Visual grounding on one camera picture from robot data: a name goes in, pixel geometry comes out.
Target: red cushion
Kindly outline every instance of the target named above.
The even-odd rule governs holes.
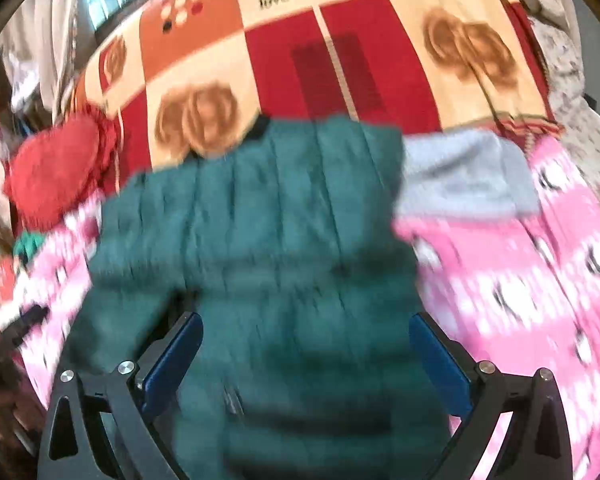
[[[100,184],[117,140],[114,123],[96,108],[27,139],[4,183],[25,229],[48,231],[83,202]]]

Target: floral fabric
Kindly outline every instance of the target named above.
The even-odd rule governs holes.
[[[476,361],[511,374],[550,368],[578,480],[600,473],[600,207],[564,147],[529,160],[538,215],[497,222],[397,217],[414,244],[425,309]],[[488,477],[509,425],[501,416],[473,480]]]
[[[46,305],[46,321],[34,328],[20,347],[27,374],[40,401],[48,406],[56,366],[85,294],[91,288],[87,259],[94,252],[100,223],[97,191],[52,231],[28,272],[18,275],[13,302],[5,306],[24,312]]]
[[[582,56],[565,32],[530,20],[546,60],[549,104],[565,126],[562,145],[600,201],[600,116],[583,97]]]

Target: quilted jacket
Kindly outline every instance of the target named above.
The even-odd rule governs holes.
[[[397,130],[336,117],[139,175],[104,205],[62,358],[113,370],[174,291],[196,290],[204,340],[164,435],[191,479],[423,478],[448,431],[409,346],[401,164]]]

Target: person's hand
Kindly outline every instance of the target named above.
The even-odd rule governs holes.
[[[19,447],[16,429],[42,431],[43,410],[33,391],[0,390],[0,441],[9,447]]]

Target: pink floral sheet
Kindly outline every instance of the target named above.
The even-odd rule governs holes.
[[[560,143],[529,159],[541,213],[499,222],[398,218],[414,243],[420,295],[445,333],[476,360],[556,377],[579,480],[600,473],[600,206]],[[474,480],[503,442],[502,416]]]
[[[87,260],[95,251],[103,199],[97,191],[76,211],[65,215],[64,222],[48,234],[29,269],[19,273],[13,300],[0,305],[3,326],[34,304],[50,309],[46,320],[20,347],[27,375],[45,407],[62,347],[91,288]]]

